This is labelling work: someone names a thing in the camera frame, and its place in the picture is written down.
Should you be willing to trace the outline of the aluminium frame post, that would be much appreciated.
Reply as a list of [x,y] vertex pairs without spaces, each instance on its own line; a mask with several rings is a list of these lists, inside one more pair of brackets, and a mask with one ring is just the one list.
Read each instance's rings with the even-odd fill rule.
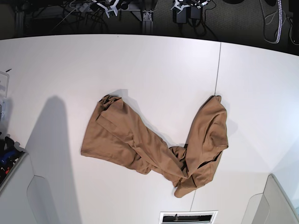
[[145,35],[152,34],[153,31],[153,11],[142,12],[142,33]]

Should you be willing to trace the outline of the white power strip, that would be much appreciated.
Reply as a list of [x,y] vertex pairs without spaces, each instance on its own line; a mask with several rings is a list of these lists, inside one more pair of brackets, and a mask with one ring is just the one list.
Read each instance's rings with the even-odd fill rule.
[[76,12],[81,12],[81,13],[87,12],[90,9],[90,5],[91,4],[88,2],[75,3],[73,1],[69,3],[70,8],[72,8]]

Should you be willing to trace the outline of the black box under table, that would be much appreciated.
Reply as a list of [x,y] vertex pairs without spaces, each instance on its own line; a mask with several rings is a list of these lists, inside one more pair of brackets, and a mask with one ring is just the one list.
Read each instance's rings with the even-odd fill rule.
[[186,7],[181,12],[178,9],[173,9],[173,22],[174,23],[182,23],[185,24],[189,21],[189,19],[199,20],[201,9],[197,7]]

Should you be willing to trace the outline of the brown t-shirt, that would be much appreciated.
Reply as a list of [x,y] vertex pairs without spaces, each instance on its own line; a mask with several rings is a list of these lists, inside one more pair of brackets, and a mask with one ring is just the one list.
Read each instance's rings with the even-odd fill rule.
[[143,175],[160,173],[182,198],[213,180],[228,148],[226,121],[221,97],[212,96],[198,110],[186,144],[169,147],[122,98],[106,95],[89,120],[80,152]]

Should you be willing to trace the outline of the clear plastic box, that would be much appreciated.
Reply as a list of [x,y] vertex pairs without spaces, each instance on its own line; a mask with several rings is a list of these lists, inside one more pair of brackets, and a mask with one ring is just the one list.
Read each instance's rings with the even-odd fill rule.
[[5,72],[0,72],[0,120],[5,117],[6,98],[8,92],[9,75]]

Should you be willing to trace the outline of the bin of tools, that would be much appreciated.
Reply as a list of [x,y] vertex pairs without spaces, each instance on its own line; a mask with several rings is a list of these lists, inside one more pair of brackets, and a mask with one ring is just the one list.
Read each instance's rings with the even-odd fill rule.
[[10,137],[0,139],[0,183],[2,184],[17,161],[25,154],[19,151]]

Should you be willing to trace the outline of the grey right chair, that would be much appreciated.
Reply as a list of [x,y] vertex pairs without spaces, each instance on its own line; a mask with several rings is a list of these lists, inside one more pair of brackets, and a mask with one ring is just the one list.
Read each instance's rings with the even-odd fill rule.
[[299,215],[275,175],[267,178],[263,193],[248,202],[243,224],[297,224]]

